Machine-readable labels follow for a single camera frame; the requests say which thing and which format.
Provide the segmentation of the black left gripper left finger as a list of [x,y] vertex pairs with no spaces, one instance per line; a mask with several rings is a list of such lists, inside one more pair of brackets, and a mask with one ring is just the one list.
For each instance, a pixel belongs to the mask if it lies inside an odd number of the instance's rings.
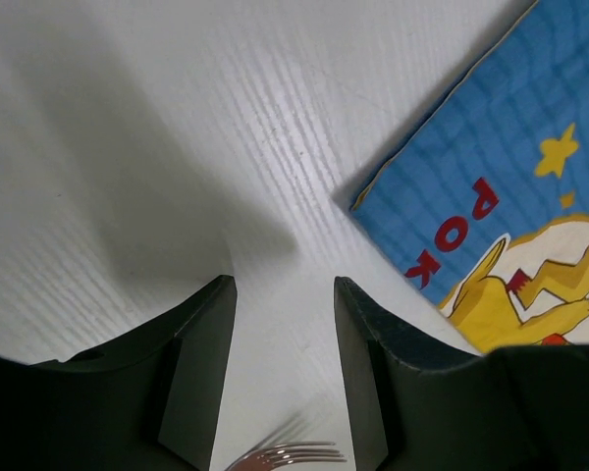
[[0,470],[205,470],[237,288],[220,276],[67,361],[0,356]]

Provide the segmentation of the blue Pikachu placemat cloth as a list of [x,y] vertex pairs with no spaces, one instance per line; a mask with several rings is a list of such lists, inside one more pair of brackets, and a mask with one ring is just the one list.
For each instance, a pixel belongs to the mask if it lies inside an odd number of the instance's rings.
[[537,1],[351,214],[482,352],[589,343],[589,1]]

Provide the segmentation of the pink handled fork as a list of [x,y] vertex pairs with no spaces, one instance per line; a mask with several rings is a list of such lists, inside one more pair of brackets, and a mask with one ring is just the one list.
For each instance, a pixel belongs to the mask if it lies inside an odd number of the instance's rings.
[[298,464],[346,461],[332,442],[285,443],[251,450],[230,464],[226,471],[271,471]]

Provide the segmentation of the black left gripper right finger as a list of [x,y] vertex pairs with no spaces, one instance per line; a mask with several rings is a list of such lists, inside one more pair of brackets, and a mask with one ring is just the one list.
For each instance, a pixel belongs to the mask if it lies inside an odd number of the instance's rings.
[[334,294],[357,469],[589,470],[589,344],[476,356],[347,277]]

